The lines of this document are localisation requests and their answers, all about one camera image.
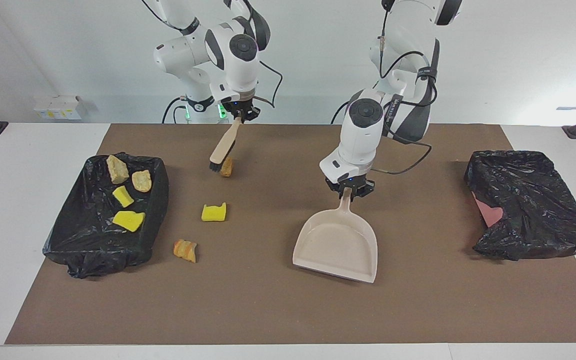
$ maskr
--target small white box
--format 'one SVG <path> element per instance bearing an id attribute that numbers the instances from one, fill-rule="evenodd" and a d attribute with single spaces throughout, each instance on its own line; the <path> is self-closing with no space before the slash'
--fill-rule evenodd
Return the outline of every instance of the small white box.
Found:
<path id="1" fill-rule="evenodd" d="M 86 107 L 81 101 L 64 102 L 61 109 L 68 120 L 82 120 L 86 116 Z"/>
<path id="2" fill-rule="evenodd" d="M 39 118 L 41 119 L 46 119 L 46 120 L 50 120 L 50 119 L 54 119 L 50 116 L 48 116 L 48 108 L 50 107 L 51 101 L 44 98 L 44 99 L 40 99 L 37 100 L 36 105 L 34 106 L 34 112 L 37 113 L 37 116 L 39 116 Z"/>
<path id="3" fill-rule="evenodd" d="M 59 100 L 51 102 L 50 106 L 48 106 L 48 116 L 51 119 L 57 119 L 57 120 L 66 119 L 66 114 L 64 113 L 63 108 L 64 108 L 63 102 L 60 102 Z"/>

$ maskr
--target black cable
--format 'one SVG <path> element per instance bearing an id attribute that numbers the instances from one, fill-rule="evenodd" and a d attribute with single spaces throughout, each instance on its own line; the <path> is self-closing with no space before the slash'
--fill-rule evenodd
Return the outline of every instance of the black cable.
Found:
<path id="1" fill-rule="evenodd" d="M 386 15 L 383 17 L 383 26 L 381 27 L 381 37 L 379 38 L 379 75 L 382 75 L 382 66 L 384 64 L 384 42 L 386 41 L 386 22 L 388 21 L 388 14 L 390 11 L 386 10 Z"/>
<path id="2" fill-rule="evenodd" d="M 403 55 L 401 55 L 400 57 L 398 57 L 395 62 L 393 62 L 391 64 L 391 66 L 388 68 L 388 71 L 386 71 L 386 74 L 384 75 L 382 73 L 382 66 L 380 64 L 379 66 L 379 76 L 381 77 L 381 79 L 386 79 L 386 76 L 388 76 L 388 74 L 395 68 L 395 66 L 397 66 L 397 64 L 402 61 L 402 59 L 404 59 L 405 57 L 407 57 L 408 55 L 419 55 L 420 57 L 423 57 L 424 53 L 423 52 L 419 52 L 416 50 L 413 51 L 408 51 L 406 53 L 404 53 Z"/>
<path id="3" fill-rule="evenodd" d="M 332 116 L 332 120 L 330 121 L 330 125 L 333 125 L 335 123 L 335 119 L 337 118 L 337 116 L 339 115 L 339 112 L 346 106 L 348 105 L 348 103 L 350 103 L 350 100 L 344 102 L 343 104 L 341 104 L 341 106 L 339 106 L 339 109 L 336 110 L 336 112 L 334 113 L 334 115 Z"/>
<path id="4" fill-rule="evenodd" d="M 252 98 L 270 105 L 273 109 L 275 108 L 275 105 L 272 102 L 270 102 L 267 98 L 263 98 L 263 97 L 259 97 L 259 96 L 252 96 Z"/>
<path id="5" fill-rule="evenodd" d="M 176 102 L 181 101 L 181 98 L 174 98 L 174 100 L 172 100 L 168 106 L 166 107 L 166 111 L 164 111 L 164 116 L 161 118 L 161 123 L 164 124 L 166 123 L 166 116 L 168 115 L 168 112 L 170 111 L 170 108 L 173 106 L 173 104 L 175 104 Z"/>
<path id="6" fill-rule="evenodd" d="M 432 91 L 434 92 L 434 96 L 432 97 L 432 100 L 430 100 L 427 104 L 422 104 L 421 102 L 409 102 L 409 101 L 401 101 L 401 104 L 405 104 L 405 105 L 411 105 L 412 107 L 429 107 L 430 105 L 432 105 L 436 100 L 437 97 L 439 96 L 439 92 L 437 91 L 437 85 L 435 85 L 435 81 L 432 80 L 432 77 L 430 77 L 428 79 L 428 86 L 430 86 L 430 88 L 432 88 Z M 386 104 L 384 104 L 383 109 L 386 110 L 386 108 L 390 107 L 390 105 L 393 103 L 393 101 L 388 101 L 386 102 Z"/>
<path id="7" fill-rule="evenodd" d="M 282 82 L 284 81 L 284 75 L 275 70 L 274 68 L 271 68 L 270 66 L 268 66 L 265 62 L 263 61 L 259 61 L 259 64 L 263 65 L 266 69 L 272 71 L 273 73 L 279 75 L 279 82 L 277 82 L 277 87 L 274 89 L 274 94 L 272 94 L 272 100 L 270 102 L 272 102 L 270 105 L 272 106 L 272 108 L 275 108 L 275 98 L 277 96 L 277 92 L 279 91 L 279 87 L 282 86 Z"/>
<path id="8" fill-rule="evenodd" d="M 178 107 L 175 107 L 172 111 L 172 121 L 174 121 L 174 123 L 177 123 L 177 110 L 178 109 L 186 109 L 185 105 L 179 105 Z"/>
<path id="9" fill-rule="evenodd" d="M 419 164 L 421 164 L 421 162 L 423 162 L 428 155 L 430 154 L 430 152 L 433 150 L 433 146 L 427 143 L 423 143 L 423 142 L 419 142 L 419 141 L 411 141 L 408 139 L 404 139 L 403 137 L 397 135 L 395 132 L 393 132 L 393 130 L 388 129 L 388 132 L 392 135 L 392 138 L 398 142 L 401 142 L 403 144 L 414 144 L 414 145 L 418 145 L 418 146 L 425 146 L 426 148 L 428 148 L 428 150 L 423 154 L 423 156 L 417 160 L 416 162 L 414 162 L 414 164 L 410 165 L 409 167 L 407 167 L 406 169 L 402 170 L 402 171 L 388 171 L 388 170 L 382 170 L 380 168 L 371 168 L 371 171 L 376 171 L 377 173 L 383 173 L 383 174 L 388 174 L 388 175 L 401 175 L 404 173 L 407 173 L 409 171 L 411 171 L 412 169 L 416 168 L 416 166 L 418 166 Z"/>
<path id="10" fill-rule="evenodd" d="M 146 0 L 141 0 L 141 2 L 148 8 L 148 10 L 150 10 L 150 12 L 155 16 L 155 18 L 157 18 L 157 20 L 159 20 L 160 22 L 164 23 L 167 27 L 171 28 L 171 29 L 175 29 L 178 30 L 179 32 L 181 31 L 180 28 L 178 27 L 174 27 L 173 25 L 170 25 L 169 23 L 165 22 L 146 2 Z"/>

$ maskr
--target sponge piece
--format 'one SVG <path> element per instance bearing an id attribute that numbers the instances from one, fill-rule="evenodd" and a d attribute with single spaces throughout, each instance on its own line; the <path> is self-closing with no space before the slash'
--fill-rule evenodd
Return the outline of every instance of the sponge piece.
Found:
<path id="1" fill-rule="evenodd" d="M 134 211 L 119 211 L 114 215 L 114 218 L 112 218 L 112 223 L 134 233 L 142 225 L 144 219 L 146 219 L 144 212 L 137 214 L 137 212 Z"/>
<path id="2" fill-rule="evenodd" d="M 174 243 L 174 248 L 172 252 L 178 258 L 188 260 L 191 263 L 196 263 L 197 262 L 197 256 L 195 255 L 196 247 L 197 243 L 178 240 Z"/>
<path id="3" fill-rule="evenodd" d="M 201 221 L 226 221 L 226 203 L 221 206 L 203 206 Z"/>
<path id="4" fill-rule="evenodd" d="M 116 189 L 114 189 L 112 194 L 117 200 L 119 200 L 119 203 L 121 203 L 121 206 L 124 208 L 127 208 L 128 205 L 135 202 L 135 200 L 133 200 L 133 198 L 130 197 L 130 194 L 128 193 L 128 190 L 126 189 L 125 186 L 117 187 Z"/>

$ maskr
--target white wall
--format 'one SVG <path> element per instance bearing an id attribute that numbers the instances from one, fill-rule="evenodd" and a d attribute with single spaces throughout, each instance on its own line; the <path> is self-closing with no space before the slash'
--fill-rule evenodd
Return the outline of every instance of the white wall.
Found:
<path id="1" fill-rule="evenodd" d="M 221 0 L 190 3 L 205 25 L 231 17 Z M 278 109 L 263 109 L 259 122 L 327 123 L 374 84 L 368 43 L 380 32 L 379 0 L 253 4 L 272 29 L 263 60 L 285 75 Z M 139 0 L 0 0 L 0 18 L 0 118 L 36 121 L 32 96 L 62 94 L 81 96 L 89 121 L 156 122 L 183 93 L 152 59 L 153 48 L 177 34 Z M 464 0 L 437 37 L 434 122 L 562 121 L 534 114 L 552 110 L 576 84 L 576 1 Z M 272 95 L 276 80 L 263 71 L 258 93 Z"/>

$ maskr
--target yellow sponge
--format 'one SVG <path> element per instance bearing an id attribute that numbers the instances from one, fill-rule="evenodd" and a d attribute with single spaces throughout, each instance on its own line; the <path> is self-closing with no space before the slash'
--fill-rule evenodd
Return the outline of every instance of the yellow sponge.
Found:
<path id="1" fill-rule="evenodd" d="M 137 212 L 134 211 L 119 211 L 114 215 L 114 218 L 112 218 L 112 223 L 134 233 L 142 225 L 145 218 L 146 214 L 144 212 L 137 214 Z"/>
<path id="2" fill-rule="evenodd" d="M 221 206 L 203 206 L 201 221 L 226 221 L 226 203 Z"/>
<path id="3" fill-rule="evenodd" d="M 117 200 L 119 200 L 119 203 L 121 203 L 121 206 L 124 208 L 127 208 L 128 205 L 135 202 L 135 200 L 133 200 L 133 198 L 130 197 L 130 194 L 128 193 L 128 190 L 126 189 L 125 186 L 117 187 L 116 189 L 114 189 L 112 194 Z"/>

